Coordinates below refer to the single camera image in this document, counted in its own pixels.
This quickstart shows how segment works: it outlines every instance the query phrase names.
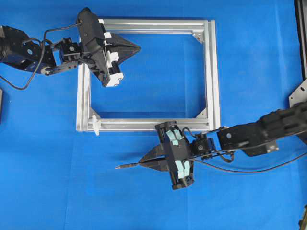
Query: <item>blue background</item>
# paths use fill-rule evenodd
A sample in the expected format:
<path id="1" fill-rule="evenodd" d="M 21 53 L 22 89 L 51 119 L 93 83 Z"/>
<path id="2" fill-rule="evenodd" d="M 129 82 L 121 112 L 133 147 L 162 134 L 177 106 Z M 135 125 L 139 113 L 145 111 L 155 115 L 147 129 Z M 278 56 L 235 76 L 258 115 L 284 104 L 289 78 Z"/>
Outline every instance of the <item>blue background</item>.
<path id="1" fill-rule="evenodd" d="M 42 39 L 46 29 L 74 23 L 85 6 L 107 17 L 215 19 L 222 125 L 253 122 L 287 108 L 288 95 L 302 81 L 292 0 L 10 0 L 1 3 L 0 22 Z M 77 30 L 48 38 L 69 36 L 77 41 Z M 182 36 L 171 44 L 161 39 L 148 38 L 152 46 L 145 41 L 139 57 L 122 65 L 125 78 L 119 87 L 102 89 L 93 78 L 93 108 L 107 111 L 105 117 L 120 117 L 120 112 L 193 117 L 203 108 L 199 44 Z M 154 48 L 169 65 L 152 56 Z M 0 73 L 20 85 L 29 77 L 5 65 Z M 0 229 L 298 229 L 307 204 L 306 159 L 249 176 L 197 164 L 195 184 L 172 191 L 167 173 L 114 169 L 158 144 L 155 133 L 96 137 L 75 131 L 77 70 L 37 75 L 24 92 L 3 82 L 0 87 Z M 255 158 L 238 152 L 231 165 L 219 159 L 211 163 L 259 169 L 306 151 L 296 137 L 278 143 L 279 152 Z"/>

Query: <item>aluminum frame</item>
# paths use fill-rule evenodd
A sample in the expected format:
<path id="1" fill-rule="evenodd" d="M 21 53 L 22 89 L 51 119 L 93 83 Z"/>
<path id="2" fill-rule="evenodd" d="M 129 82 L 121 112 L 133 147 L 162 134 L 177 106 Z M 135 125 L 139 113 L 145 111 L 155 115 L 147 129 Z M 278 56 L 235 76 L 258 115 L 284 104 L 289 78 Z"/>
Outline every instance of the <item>aluminum frame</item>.
<path id="1" fill-rule="evenodd" d="M 176 120 L 180 128 L 209 131 L 219 128 L 220 99 L 217 71 L 215 21 L 100 19 L 107 31 L 119 34 L 192 35 L 203 44 L 205 109 L 196 118 L 104 119 L 91 108 L 91 72 L 87 65 L 78 69 L 77 131 L 155 131 L 154 126 Z"/>

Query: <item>black cable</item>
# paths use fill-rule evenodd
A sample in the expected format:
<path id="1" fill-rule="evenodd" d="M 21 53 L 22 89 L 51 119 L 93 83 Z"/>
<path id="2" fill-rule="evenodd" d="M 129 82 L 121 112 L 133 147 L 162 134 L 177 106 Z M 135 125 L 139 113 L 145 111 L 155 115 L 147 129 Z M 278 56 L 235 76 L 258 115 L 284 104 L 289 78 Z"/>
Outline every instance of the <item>black cable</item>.
<path id="1" fill-rule="evenodd" d="M 195 135 L 192 134 L 191 130 L 190 130 L 188 127 L 184 127 L 184 128 L 182 129 L 183 135 L 184 135 L 184 130 L 185 130 L 185 129 L 190 133 L 190 135 L 191 135 L 192 137 L 195 138 Z"/>
<path id="2" fill-rule="evenodd" d="M 218 169 L 218 170 L 222 170 L 224 172 L 228 172 L 228 173 L 242 173 L 242 174 L 253 174 L 253 173 L 263 173 L 263 172 L 267 172 L 267 171 L 270 171 L 270 170 L 273 170 L 273 169 L 276 169 L 276 168 L 279 168 L 279 167 L 282 167 L 282 166 L 285 166 L 291 162 L 294 162 L 304 156 L 307 155 L 307 152 L 302 154 L 302 155 L 299 155 L 298 157 L 295 157 L 294 159 L 290 160 L 290 161 L 287 161 L 285 163 L 282 163 L 282 164 L 279 164 L 279 165 L 276 165 L 274 167 L 271 167 L 271 168 L 268 168 L 268 169 L 262 169 L 262 170 L 256 170 L 256 171 L 237 171 L 237 170 L 231 170 L 231 169 L 224 169 L 224 168 L 221 168 L 221 167 L 218 167 L 218 166 L 215 166 L 215 165 L 212 165 L 212 164 L 208 164 L 206 162 L 203 162 L 203 161 L 200 161 L 200 160 L 196 160 L 196 159 L 193 159 L 193 160 L 189 160 L 189 161 L 196 161 L 196 162 L 199 162 L 199 163 L 202 163 L 202 164 L 205 164 L 207 166 L 210 166 L 210 167 L 213 167 L 215 169 Z"/>
<path id="3" fill-rule="evenodd" d="M 65 27 L 55 28 L 55 29 L 49 29 L 49 30 L 46 30 L 46 31 L 44 32 L 44 39 L 43 39 L 43 41 L 42 41 L 42 43 L 41 43 L 41 44 L 42 44 L 42 54 L 41 54 L 41 56 L 40 56 L 40 60 L 39 60 L 39 62 L 38 62 L 38 64 L 37 64 L 37 67 L 35 68 L 34 72 L 32 73 L 31 77 L 28 79 L 27 83 L 25 84 L 25 86 L 23 86 L 23 87 L 15 86 L 15 85 L 13 85 L 12 83 L 10 83 L 8 80 L 6 80 L 4 77 L 2 77 L 1 75 L 0 75 L 0 78 L 1 78 L 2 80 L 4 80 L 6 83 L 8 83 L 10 86 L 12 86 L 14 89 L 17 89 L 17 90 L 25 90 L 26 88 L 28 88 L 28 86 L 29 86 L 31 80 L 32 80 L 33 77 L 35 76 L 35 74 L 36 74 L 38 68 L 40 67 L 40 65 L 42 64 L 42 61 L 43 61 L 43 58 L 44 58 L 44 54 L 45 54 L 45 42 L 48 42 L 48 41 L 49 41 L 49 40 L 46 39 L 47 33 L 48 33 L 48 32 L 51 32 L 51 31 L 67 30 L 67 29 L 70 29 L 70 28 L 75 27 L 75 26 L 78 26 L 78 25 L 80 25 L 80 23 L 76 23 L 76 24 L 73 24 L 73 25 L 65 26 Z"/>
<path id="4" fill-rule="evenodd" d="M 219 153 L 219 152 L 217 153 L 217 155 L 220 156 L 222 158 L 222 160 L 224 160 L 227 163 L 231 163 L 231 162 L 233 162 L 235 160 L 234 152 L 230 153 L 231 159 L 227 159 L 227 158 L 223 157 L 222 154 Z"/>

